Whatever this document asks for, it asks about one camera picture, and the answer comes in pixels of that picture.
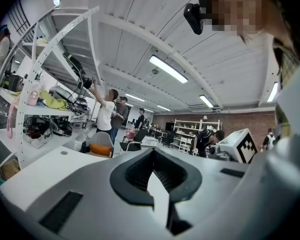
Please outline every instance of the man in white t-shirt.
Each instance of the man in white t-shirt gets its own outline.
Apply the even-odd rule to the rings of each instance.
[[[96,132],[106,132],[110,135],[111,131],[111,115],[115,112],[115,100],[118,97],[118,92],[115,89],[109,90],[108,94],[103,99],[97,87],[96,79],[93,77],[94,96],[96,101],[101,104],[101,108],[96,119]]]

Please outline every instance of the brick wall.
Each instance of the brick wall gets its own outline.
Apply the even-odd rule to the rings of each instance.
[[[207,114],[206,116],[208,117],[208,122],[217,122],[218,120],[222,122],[222,130],[225,136],[234,131],[249,128],[258,149],[261,148],[268,128],[273,128],[276,125],[275,113],[272,111],[241,114]],[[166,123],[174,123],[175,119],[199,122],[203,117],[204,115],[201,114],[154,115],[152,123],[164,129]]]

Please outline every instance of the ceiling light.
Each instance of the ceiling light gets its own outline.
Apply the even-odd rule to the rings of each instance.
[[[151,111],[151,110],[149,110],[149,109],[146,109],[146,108],[144,108],[144,110],[154,113],[153,111]]]
[[[132,95],[130,95],[130,94],[128,94],[128,93],[126,93],[125,95],[127,95],[128,97],[134,98],[134,99],[136,99],[136,100],[138,100],[138,101],[141,101],[141,102],[144,102],[144,101],[145,101],[144,99],[141,99],[141,98],[132,96]]]
[[[214,106],[211,104],[211,102],[206,98],[206,96],[204,95],[200,95],[199,96],[201,100],[203,100],[203,102],[209,107],[209,108],[213,108]]]
[[[55,6],[59,6],[60,5],[60,0],[53,0],[53,3]]]
[[[272,102],[278,91],[278,82],[275,82],[267,102]]]
[[[171,111],[170,109],[167,109],[167,108],[165,108],[163,106],[160,106],[160,105],[156,105],[156,106],[159,107],[159,108],[161,108],[161,109],[164,109],[164,110],[167,110],[167,111]]]
[[[164,62],[163,60],[161,60],[157,56],[152,55],[151,58],[149,59],[149,61],[152,64],[154,64],[157,67],[159,67],[160,69],[162,69],[165,72],[167,72],[168,74],[170,74],[171,76],[173,76],[174,78],[176,78],[177,80],[179,80],[181,83],[184,84],[184,83],[188,82],[188,79],[186,79],[182,74],[180,74],[173,67],[171,67],[170,65],[168,65],[166,62]]]

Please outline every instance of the white ceiling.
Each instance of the white ceiling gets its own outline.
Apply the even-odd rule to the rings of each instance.
[[[47,9],[53,6],[52,0],[44,2]],[[196,112],[203,112],[208,107],[199,96],[206,95],[225,111],[262,107],[273,86],[268,37],[251,36],[245,45],[239,37],[209,27],[196,35],[183,17],[189,2],[198,0],[61,0],[61,6],[100,6],[100,12],[107,15],[108,21],[95,18],[92,26],[98,37],[94,46],[99,70],[105,83],[120,95],[129,93],[145,100],[141,104],[130,98],[130,104],[163,112],[157,107],[161,105],[174,113],[190,113],[191,106],[201,105]],[[54,22],[60,28],[69,19],[55,16]],[[85,29],[72,30],[72,40],[66,38],[63,43],[70,53],[79,53],[79,60],[89,68],[93,59],[85,49]],[[149,62],[151,55],[165,60],[189,81],[182,84],[159,68],[153,74],[156,67]]]

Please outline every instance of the black rubber pad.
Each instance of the black rubber pad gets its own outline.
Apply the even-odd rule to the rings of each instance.
[[[228,174],[234,177],[238,177],[238,178],[242,178],[245,173],[243,171],[239,171],[239,170],[233,170],[233,169],[228,169],[228,168],[223,168],[220,173],[223,174]]]
[[[68,192],[39,223],[57,234],[82,197],[82,194]]]

